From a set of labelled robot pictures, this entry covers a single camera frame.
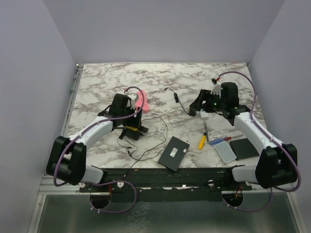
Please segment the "pink power strip socket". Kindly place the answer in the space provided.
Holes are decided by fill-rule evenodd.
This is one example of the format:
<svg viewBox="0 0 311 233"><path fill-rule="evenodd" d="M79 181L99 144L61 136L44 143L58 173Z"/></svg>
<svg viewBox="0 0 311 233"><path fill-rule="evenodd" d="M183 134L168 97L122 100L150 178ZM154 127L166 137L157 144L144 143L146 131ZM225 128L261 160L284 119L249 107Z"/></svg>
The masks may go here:
<svg viewBox="0 0 311 233"><path fill-rule="evenodd" d="M149 112L149 105L147 102L147 97L146 97L146 93L145 90L141 90L137 92L138 94L138 100L136 101L136 109L138 110L140 107L142 107L142 112L144 114Z"/></svg>

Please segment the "white usb charger plug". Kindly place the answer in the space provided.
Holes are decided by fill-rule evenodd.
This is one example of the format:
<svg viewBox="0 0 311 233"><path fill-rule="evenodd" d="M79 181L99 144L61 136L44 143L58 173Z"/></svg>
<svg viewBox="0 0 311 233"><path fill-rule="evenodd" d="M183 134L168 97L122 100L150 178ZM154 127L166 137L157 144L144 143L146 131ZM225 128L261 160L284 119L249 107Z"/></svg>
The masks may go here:
<svg viewBox="0 0 311 233"><path fill-rule="evenodd" d="M200 119L207 120L209 118L209 114L205 111L200 111Z"/></svg>

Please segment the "black adapter with cord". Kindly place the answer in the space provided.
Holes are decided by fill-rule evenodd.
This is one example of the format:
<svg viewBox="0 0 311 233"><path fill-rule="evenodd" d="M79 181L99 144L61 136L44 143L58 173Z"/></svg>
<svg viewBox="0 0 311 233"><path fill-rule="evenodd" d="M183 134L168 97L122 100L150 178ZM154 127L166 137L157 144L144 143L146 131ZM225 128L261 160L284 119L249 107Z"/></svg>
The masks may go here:
<svg viewBox="0 0 311 233"><path fill-rule="evenodd" d="M190 111L186 111L186 109L184 108L184 106L183 106L183 104L182 104L178 94L175 91L173 91L170 87L164 88L164 91L166 91L166 90L170 90L170 91L173 92L173 96L174 96L175 102L180 104L180 106L182 107L182 109L185 112L185 114L191 116Z"/></svg>

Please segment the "yellow plug adapter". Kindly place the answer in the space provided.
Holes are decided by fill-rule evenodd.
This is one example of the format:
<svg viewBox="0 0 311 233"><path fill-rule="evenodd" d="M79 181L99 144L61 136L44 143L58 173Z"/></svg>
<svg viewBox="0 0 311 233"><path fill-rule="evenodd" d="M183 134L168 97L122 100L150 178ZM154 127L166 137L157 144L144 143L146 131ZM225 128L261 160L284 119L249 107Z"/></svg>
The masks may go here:
<svg viewBox="0 0 311 233"><path fill-rule="evenodd" d="M139 132L139 131L140 131L139 128L135 128L135 127L125 126L125 128L126 128L127 130L130 130L130 131L133 131L133 132Z"/></svg>

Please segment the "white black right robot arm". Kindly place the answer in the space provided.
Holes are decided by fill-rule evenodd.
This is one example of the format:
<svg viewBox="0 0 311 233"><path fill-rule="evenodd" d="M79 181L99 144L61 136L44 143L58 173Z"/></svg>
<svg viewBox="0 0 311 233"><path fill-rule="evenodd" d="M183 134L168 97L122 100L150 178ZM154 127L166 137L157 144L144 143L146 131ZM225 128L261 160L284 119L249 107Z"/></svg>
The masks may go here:
<svg viewBox="0 0 311 233"><path fill-rule="evenodd" d="M190 104L190 115L200 110L207 113L222 113L228 122L240 130L259 154L255 166L236 166L224 176L223 184L234 190L241 182L259 184L263 188L294 183L297 171L297 149L293 144L284 144L275 138L255 119L246 105L239 103L238 87L226 82L217 85L220 92L200 90L198 97Z"/></svg>

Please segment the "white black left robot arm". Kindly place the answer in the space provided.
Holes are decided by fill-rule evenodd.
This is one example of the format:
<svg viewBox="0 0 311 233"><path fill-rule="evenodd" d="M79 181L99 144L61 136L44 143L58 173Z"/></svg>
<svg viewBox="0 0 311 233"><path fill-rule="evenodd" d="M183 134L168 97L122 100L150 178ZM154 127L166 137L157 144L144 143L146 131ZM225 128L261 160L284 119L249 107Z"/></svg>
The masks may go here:
<svg viewBox="0 0 311 233"><path fill-rule="evenodd" d="M127 126L141 119L142 104L137 104L138 101L137 93L116 94L112 104L99 112L84 129L69 137L59 136L55 139L46 167L47 174L63 181L62 184L54 181L55 186L90 183L98 192L106 189L107 172L86 164L87 151L118 126Z"/></svg>

